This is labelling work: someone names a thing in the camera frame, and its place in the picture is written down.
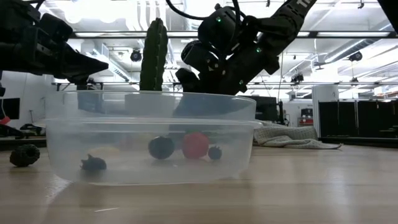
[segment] black toy fruit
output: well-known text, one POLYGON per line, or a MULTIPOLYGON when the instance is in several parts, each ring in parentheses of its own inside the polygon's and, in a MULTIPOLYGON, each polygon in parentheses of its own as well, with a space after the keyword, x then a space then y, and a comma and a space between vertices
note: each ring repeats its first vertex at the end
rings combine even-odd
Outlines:
POLYGON ((88 159, 81 160, 81 169, 87 170, 87 171, 97 171, 97 170, 105 170, 106 169, 106 163, 105 160, 97 157, 93 157, 92 155, 87 155, 88 159))
POLYGON ((27 167, 35 163, 39 158, 39 149, 32 144, 26 144, 12 151, 10 162, 17 167, 27 167))
POLYGON ((223 151, 218 146, 213 146, 209 148, 208 155, 210 159, 213 160, 218 160, 221 159, 221 156, 223 155, 223 151))
POLYGON ((174 152, 174 143, 170 138, 156 137, 150 141, 148 150, 155 159, 167 159, 174 152))

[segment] clear plastic container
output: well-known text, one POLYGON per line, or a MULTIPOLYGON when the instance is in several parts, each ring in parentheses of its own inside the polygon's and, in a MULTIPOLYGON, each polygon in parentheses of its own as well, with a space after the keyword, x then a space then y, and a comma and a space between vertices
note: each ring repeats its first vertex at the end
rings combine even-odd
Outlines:
MULTIPOLYGON (((248 166, 253 131, 260 126, 254 121, 255 111, 254 100, 238 96, 60 91, 46 99, 47 147, 55 173, 72 182, 209 182, 248 166), (173 142, 174 151, 166 159, 149 152, 149 143, 158 136, 173 142), (209 149, 218 147, 221 157, 187 159, 187 148, 203 150, 202 143, 209 149)), ((162 147, 158 144, 155 150, 163 152, 162 147)))

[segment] wooden table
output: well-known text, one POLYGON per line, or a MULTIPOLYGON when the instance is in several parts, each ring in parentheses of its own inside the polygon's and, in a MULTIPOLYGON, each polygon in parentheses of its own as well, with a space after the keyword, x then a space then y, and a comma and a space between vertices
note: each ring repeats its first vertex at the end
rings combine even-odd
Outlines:
POLYGON ((238 179, 98 187, 0 152, 0 223, 398 223, 398 151, 255 149, 238 179))

